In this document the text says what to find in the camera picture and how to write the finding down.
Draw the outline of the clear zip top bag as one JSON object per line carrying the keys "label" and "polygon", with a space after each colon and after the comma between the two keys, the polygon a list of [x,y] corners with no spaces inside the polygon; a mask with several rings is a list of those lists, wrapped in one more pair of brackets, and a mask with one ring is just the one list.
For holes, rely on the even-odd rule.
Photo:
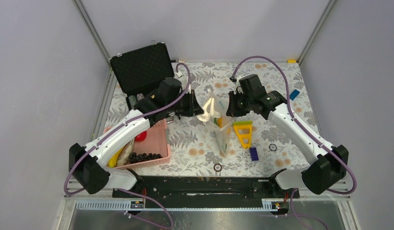
{"label": "clear zip top bag", "polygon": [[218,97],[213,90],[208,89],[208,102],[207,112],[210,120],[206,125],[214,132],[214,140],[220,155],[227,157],[231,149],[231,127],[235,121],[233,117],[226,115],[229,101]]}

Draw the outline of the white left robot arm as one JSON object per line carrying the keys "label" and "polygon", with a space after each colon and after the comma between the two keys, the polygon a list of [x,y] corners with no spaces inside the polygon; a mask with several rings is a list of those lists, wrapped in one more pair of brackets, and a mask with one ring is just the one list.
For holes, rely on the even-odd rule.
{"label": "white left robot arm", "polygon": [[192,78],[185,83],[181,79],[164,79],[109,131],[84,146],[72,145],[69,149],[69,174],[64,182],[65,194],[72,196],[83,190],[96,194],[103,188],[113,188],[124,189],[131,197],[140,195],[143,185],[134,173],[108,167],[107,163],[120,148],[169,114],[201,114],[202,111],[195,111],[201,108],[199,105],[194,106],[187,101],[195,98],[191,82]]}

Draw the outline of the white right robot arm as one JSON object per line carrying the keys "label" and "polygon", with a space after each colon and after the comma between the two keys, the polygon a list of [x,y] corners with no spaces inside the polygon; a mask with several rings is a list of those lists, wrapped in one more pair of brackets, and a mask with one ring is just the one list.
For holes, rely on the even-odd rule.
{"label": "white right robot arm", "polygon": [[314,132],[292,111],[284,96],[278,91],[267,92],[256,74],[238,79],[235,90],[229,92],[226,115],[241,117],[251,111],[283,131],[309,164],[274,173],[274,181],[268,185],[272,196],[281,197],[288,189],[304,187],[320,195],[346,176],[348,150],[343,145],[335,147]]}

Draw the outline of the grey toy fish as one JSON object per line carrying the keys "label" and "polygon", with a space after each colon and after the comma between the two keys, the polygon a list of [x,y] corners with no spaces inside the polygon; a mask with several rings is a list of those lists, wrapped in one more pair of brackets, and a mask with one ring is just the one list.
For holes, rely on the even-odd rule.
{"label": "grey toy fish", "polygon": [[135,139],[132,139],[129,143],[127,143],[124,146],[122,152],[120,153],[117,159],[117,163],[116,163],[117,167],[126,165],[127,160],[129,159],[131,153],[133,152],[134,143],[135,143]]}

